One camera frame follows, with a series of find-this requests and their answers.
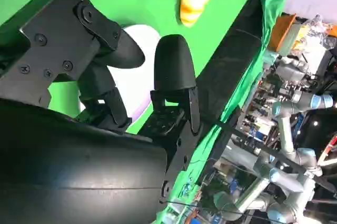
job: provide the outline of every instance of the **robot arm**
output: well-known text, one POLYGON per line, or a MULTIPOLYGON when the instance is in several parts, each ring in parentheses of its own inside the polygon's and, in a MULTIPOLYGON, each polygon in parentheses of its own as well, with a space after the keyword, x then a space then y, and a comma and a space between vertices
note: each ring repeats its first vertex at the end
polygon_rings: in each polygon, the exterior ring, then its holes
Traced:
POLYGON ((138 135, 125 133, 107 65, 144 60, 89 0, 32 0, 0 27, 1 223, 155 220, 202 125, 189 47, 169 35, 155 54, 154 112, 138 135), (76 120, 46 109, 54 81, 78 82, 86 109, 76 120))
MULTIPOLYGON (((253 169, 257 178, 243 192, 238 201, 233 202, 226 195, 222 195, 219 198, 216 206, 220 210, 224 210, 222 216, 226 220, 237 220, 241 216, 240 213, 244 213, 247 209, 258 209, 267 211, 272 223, 301 221, 305 206, 313 197, 315 181, 317 177, 322 175, 322 170, 317 165, 315 152, 312 149, 294 149, 289 120, 290 115, 299 111, 329 108, 333 105, 333 102, 329 95, 316 96, 304 92, 296 94, 298 95, 296 103, 288 101, 282 103, 276 102, 273 106, 273 113, 279 120, 281 153, 273 153, 263 144, 258 144, 257 146, 262 150, 257 159, 250 153, 240 154, 240 151, 235 150, 237 159, 239 159, 238 163, 249 169, 253 169), (300 167, 299 170, 301 172, 296 176, 290 176, 276 168, 274 166, 276 160, 272 161, 270 156, 278 158, 281 162, 288 159, 300 167), (280 186, 286 192, 287 199, 282 204, 278 204, 272 199, 272 196, 263 193, 270 183, 280 186)), ((231 140, 229 144, 231 145, 231 149, 239 149, 231 140)), ((230 150, 225 150, 223 155, 230 157, 230 150)))

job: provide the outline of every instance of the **bolt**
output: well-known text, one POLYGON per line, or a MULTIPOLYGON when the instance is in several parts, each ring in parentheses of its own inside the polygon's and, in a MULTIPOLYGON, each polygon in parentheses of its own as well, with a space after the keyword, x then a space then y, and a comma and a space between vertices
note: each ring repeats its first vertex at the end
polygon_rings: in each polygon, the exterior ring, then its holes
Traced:
POLYGON ((47 44, 47 38, 43 34, 38 33, 38 34, 35 35, 35 42, 39 46, 45 46, 47 44))
POLYGON ((53 72, 50 69, 45 69, 43 74, 46 78, 51 78, 53 76, 53 72))
POLYGON ((62 67, 65 71, 73 70, 73 64, 71 61, 64 61, 62 67))
POLYGON ((29 74, 29 72, 31 71, 31 68, 29 67, 28 64, 24 64, 19 66, 19 70, 22 74, 29 74))
POLYGON ((93 14, 89 7, 84 7, 82 9, 82 17, 87 23, 92 23, 93 14))
POLYGON ((113 32, 112 35, 114 36, 114 39, 118 38, 118 32, 113 32))
POLYGON ((162 187, 162 197, 166 198, 169 195, 171 190, 170 183, 168 181, 164 181, 162 187))

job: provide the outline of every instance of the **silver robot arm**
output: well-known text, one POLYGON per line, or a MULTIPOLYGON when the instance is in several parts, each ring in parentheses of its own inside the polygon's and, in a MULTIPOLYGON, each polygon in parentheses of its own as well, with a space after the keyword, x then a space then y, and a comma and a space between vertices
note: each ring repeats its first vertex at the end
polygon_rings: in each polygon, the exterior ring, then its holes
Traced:
POLYGON ((314 194, 315 182, 312 176, 313 174, 321 176, 322 170, 317 166, 314 150, 294 149, 290 116, 307 110, 329 108, 332 105, 333 100, 329 95, 317 96, 305 92, 296 92, 292 101, 274 103, 273 114, 279 121, 281 151, 290 160, 305 167, 308 170, 307 174, 295 174, 294 176, 287 174, 276 168, 270 156, 264 152, 256 158, 246 151, 241 153, 243 150, 240 151, 241 149, 232 140, 229 141, 230 148, 226 148, 223 156, 252 170, 257 178, 236 202, 226 195, 222 195, 217 200, 217 208, 224 210, 222 212, 224 219, 234 221, 241 216, 240 213, 248 209, 267 211, 272 223, 292 223, 303 218, 305 206, 314 194), (288 196, 282 204, 278 204, 272 196, 263 193, 269 183, 280 186, 288 196))

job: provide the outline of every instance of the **cable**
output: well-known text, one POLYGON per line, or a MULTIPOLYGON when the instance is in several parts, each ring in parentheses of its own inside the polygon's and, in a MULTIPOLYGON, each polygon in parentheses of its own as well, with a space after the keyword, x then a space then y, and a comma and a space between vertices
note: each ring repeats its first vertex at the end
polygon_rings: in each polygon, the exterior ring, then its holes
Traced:
POLYGON ((192 164, 192 163, 197 163, 197 162, 208 162, 208 161, 210 161, 210 160, 217 161, 217 159, 215 159, 215 158, 208 158, 206 161, 204 161, 204 160, 197 160, 197 161, 195 161, 195 162, 190 162, 190 164, 192 164))
MULTIPOLYGON (((193 204, 185 204, 185 203, 174 202, 174 201, 167 201, 167 203, 171 203, 171 204, 180 204, 180 205, 187 206, 187 207, 196 207, 196 208, 204 209, 204 210, 209 209, 209 210, 216 210, 216 211, 218 211, 218 212, 236 213, 236 214, 242 215, 242 216, 251 216, 252 218, 255 218, 255 219, 260 219, 260 220, 270 221, 270 219, 268 219, 268 218, 263 218, 263 217, 260 217, 260 216, 251 215, 251 214, 249 214, 249 213, 241 213, 241 212, 234 212, 234 211, 227 211, 227 210, 219 210, 219 209, 207 208, 207 207, 198 207, 198 206, 195 206, 195 205, 193 205, 193 204)), ((280 222, 280 221, 277 221, 277 220, 273 220, 273 223, 281 223, 281 224, 284 224, 283 222, 280 222)))

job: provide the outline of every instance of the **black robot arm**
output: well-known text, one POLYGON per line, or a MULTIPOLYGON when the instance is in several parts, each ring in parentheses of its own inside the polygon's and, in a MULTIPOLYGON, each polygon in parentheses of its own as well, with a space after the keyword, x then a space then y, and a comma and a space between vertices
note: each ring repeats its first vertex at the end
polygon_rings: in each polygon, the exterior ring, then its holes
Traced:
POLYGON ((138 135, 125 133, 131 119, 107 66, 144 60, 89 0, 32 0, 0 26, 1 223, 156 218, 202 125, 189 47, 169 35, 155 54, 154 111, 138 135), (86 109, 75 120, 46 109, 55 81, 78 82, 86 109))

